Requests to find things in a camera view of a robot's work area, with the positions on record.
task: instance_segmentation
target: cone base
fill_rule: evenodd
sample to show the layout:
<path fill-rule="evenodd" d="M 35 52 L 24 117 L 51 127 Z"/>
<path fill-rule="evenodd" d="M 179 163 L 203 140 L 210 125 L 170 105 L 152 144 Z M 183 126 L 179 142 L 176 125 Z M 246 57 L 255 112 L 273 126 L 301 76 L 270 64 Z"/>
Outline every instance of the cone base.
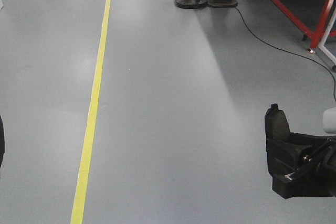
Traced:
<path fill-rule="evenodd" d="M 198 9 L 206 7 L 206 0 L 175 0 L 175 4 L 183 9 Z"/>
<path fill-rule="evenodd" d="M 208 0 L 208 6 L 213 8 L 236 7 L 237 5 L 236 0 Z"/>

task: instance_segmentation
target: white cylinder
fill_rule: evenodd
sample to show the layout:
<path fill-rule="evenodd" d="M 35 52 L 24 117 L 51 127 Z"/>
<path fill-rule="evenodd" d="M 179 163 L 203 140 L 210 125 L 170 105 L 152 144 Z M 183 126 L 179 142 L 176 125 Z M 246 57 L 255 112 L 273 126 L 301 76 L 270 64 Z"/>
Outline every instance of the white cylinder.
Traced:
<path fill-rule="evenodd" d="M 336 107 L 323 113 L 323 129 L 327 133 L 336 133 Z"/>

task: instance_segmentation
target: electrical cord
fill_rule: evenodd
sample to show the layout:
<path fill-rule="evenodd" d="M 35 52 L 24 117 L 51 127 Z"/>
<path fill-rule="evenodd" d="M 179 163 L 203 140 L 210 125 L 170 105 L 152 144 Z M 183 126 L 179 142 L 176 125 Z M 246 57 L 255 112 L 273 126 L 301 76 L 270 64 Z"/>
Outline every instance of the electrical cord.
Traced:
<path fill-rule="evenodd" d="M 333 87 L 333 98 L 334 98 L 334 100 L 335 100 L 335 102 L 336 102 L 336 79 L 335 79 L 335 76 L 333 75 L 333 73 L 332 73 L 326 66 L 324 66 L 323 64 L 321 64 L 321 63 L 319 63 L 319 62 L 317 62 L 317 61 L 315 61 L 315 60 L 313 60 L 313 59 L 310 59 L 310 58 L 308 58 L 308 57 L 306 57 L 306 56 L 302 56 L 302 55 L 296 54 L 296 53 L 294 53 L 294 52 L 290 52 L 290 51 L 284 50 L 284 49 L 282 49 L 282 48 L 278 48 L 278 47 L 273 46 L 273 45 L 271 45 L 270 43 L 268 43 L 268 42 L 266 42 L 266 41 L 260 39 L 260 38 L 259 38 L 257 35 L 255 35 L 255 33 L 254 33 L 254 32 L 247 26 L 247 24 L 246 24 L 246 22 L 245 22 L 245 19 L 244 19 L 243 15 L 241 14 L 240 10 L 239 10 L 237 7 L 235 7 L 235 9 L 239 12 L 239 15 L 240 15 L 240 17 L 242 18 L 242 21 L 243 21 L 243 23 L 244 23 L 246 29 L 247 29 L 247 30 L 248 30 L 248 31 L 249 31 L 249 32 L 250 32 L 256 39 L 258 39 L 258 40 L 261 41 L 262 43 L 266 44 L 266 45 L 269 46 L 269 47 L 272 47 L 272 48 L 274 48 L 274 49 L 277 49 L 277 50 L 279 50 L 279 51 L 286 52 L 286 53 L 288 53 L 288 54 L 291 54 L 291 55 L 294 55 L 294 56 L 297 56 L 297 57 L 300 57 L 300 58 L 303 58 L 303 59 L 310 60 L 310 61 L 316 63 L 317 65 L 323 67 L 323 68 L 324 68 L 324 69 L 331 75 L 332 80 L 333 80 L 333 82 L 334 82 L 334 87 Z"/>

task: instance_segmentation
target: gray epoxy floor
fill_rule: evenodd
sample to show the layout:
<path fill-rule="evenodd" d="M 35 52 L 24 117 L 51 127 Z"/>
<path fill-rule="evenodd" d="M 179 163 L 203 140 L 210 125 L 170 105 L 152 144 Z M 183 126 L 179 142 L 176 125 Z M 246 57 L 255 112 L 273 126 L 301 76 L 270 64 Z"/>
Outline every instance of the gray epoxy floor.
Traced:
<path fill-rule="evenodd" d="M 0 223 L 69 223 L 104 0 L 3 1 Z M 270 0 L 238 3 L 258 36 L 318 60 Z M 83 222 L 334 223 L 334 198 L 271 190 L 275 102 L 292 131 L 324 134 L 332 80 L 235 9 L 112 0 Z"/>

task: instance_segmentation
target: yellow tape line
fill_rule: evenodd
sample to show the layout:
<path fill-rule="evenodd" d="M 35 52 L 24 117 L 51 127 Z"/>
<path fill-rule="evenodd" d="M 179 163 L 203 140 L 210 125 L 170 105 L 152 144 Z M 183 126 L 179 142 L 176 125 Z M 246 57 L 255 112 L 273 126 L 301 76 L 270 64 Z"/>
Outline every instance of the yellow tape line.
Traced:
<path fill-rule="evenodd" d="M 87 120 L 86 131 L 85 131 L 82 157 L 81 157 L 80 166 L 79 166 L 75 199 L 73 201 L 74 206 L 72 208 L 71 224 L 82 224 L 83 223 L 84 207 L 85 207 L 86 193 L 87 193 L 89 173 L 90 173 L 90 164 L 91 164 L 91 157 L 92 157 L 92 147 L 93 147 L 93 140 L 95 138 L 95 130 L 96 130 L 96 120 L 97 120 L 97 112 L 98 112 L 98 105 L 99 105 L 101 77 L 102 77 L 102 71 L 103 71 L 107 30 L 108 30 L 108 25 L 109 25 L 110 6 L 111 6 L 111 0 L 106 0 L 103 24 L 101 28 L 99 49 L 98 49 L 98 57 L 97 57 L 97 63 L 96 63 L 96 71 L 94 73 L 95 78 L 93 80 L 93 87 L 92 87 L 92 93 L 91 93 L 89 115 L 88 115 L 88 120 Z"/>

